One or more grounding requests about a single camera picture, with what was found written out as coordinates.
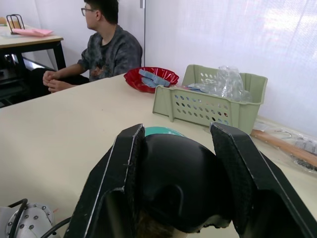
young man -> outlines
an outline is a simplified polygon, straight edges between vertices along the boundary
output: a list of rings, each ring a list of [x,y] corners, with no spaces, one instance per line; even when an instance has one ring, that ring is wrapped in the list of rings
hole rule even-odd
[[[137,39],[118,25],[117,0],[84,0],[82,14],[87,27],[96,33],[77,64],[57,72],[40,68],[31,73],[30,87],[34,98],[76,85],[113,77],[141,67],[142,47]],[[81,76],[90,71],[90,77]]]

clasped hands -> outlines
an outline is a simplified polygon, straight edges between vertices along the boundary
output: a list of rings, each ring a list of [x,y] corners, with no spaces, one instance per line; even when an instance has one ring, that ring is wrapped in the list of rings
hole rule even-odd
[[[60,81],[61,76],[58,72],[46,71],[43,76],[43,84],[49,87],[51,93],[59,92],[75,85]]]

table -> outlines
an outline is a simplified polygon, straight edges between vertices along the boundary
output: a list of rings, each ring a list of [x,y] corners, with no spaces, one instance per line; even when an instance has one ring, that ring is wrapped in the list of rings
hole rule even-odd
[[[153,94],[123,76],[103,79],[0,110],[0,205],[21,198],[49,205],[57,222],[72,215],[91,169],[125,128],[170,127],[213,151],[204,126],[152,114]],[[317,219],[317,178],[281,162],[286,155],[255,140],[285,173]],[[208,228],[190,238],[238,238],[234,228]]]
[[[11,35],[10,28],[0,27],[0,55],[15,54],[21,69],[25,69],[22,53],[53,49],[58,69],[66,67],[60,36],[27,37]]]

black table leg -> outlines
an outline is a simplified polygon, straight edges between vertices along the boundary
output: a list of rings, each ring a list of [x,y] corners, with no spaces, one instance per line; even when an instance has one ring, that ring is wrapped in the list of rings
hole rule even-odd
[[[54,50],[58,70],[60,70],[62,68],[66,68],[66,63],[65,63],[65,58],[64,58],[64,53],[63,53],[63,48],[61,46],[61,42],[59,42],[53,48],[53,50]]]
[[[24,59],[22,57],[22,54],[21,53],[16,53],[16,58],[18,60],[18,63],[19,63],[19,70],[20,70],[20,73],[25,76],[25,73],[26,73],[26,67],[25,67],[25,63],[24,63]]]

plastic bag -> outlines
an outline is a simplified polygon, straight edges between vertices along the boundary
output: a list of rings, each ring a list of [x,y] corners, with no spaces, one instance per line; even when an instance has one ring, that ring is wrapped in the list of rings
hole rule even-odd
[[[259,119],[257,119],[254,125],[254,129],[265,132],[317,157],[317,138],[301,134],[288,128],[278,127],[273,123],[269,123],[267,121],[262,121]],[[289,156],[290,160],[283,161],[284,163],[288,165],[296,164],[302,170],[305,170],[309,173],[317,174],[317,167],[313,166],[305,160],[297,158],[292,154],[288,154],[287,152],[285,153]]]
[[[212,79],[202,79],[201,83],[193,83],[186,87],[236,102],[252,102],[251,93],[244,90],[239,70],[233,66],[221,66],[218,68],[217,75]]]

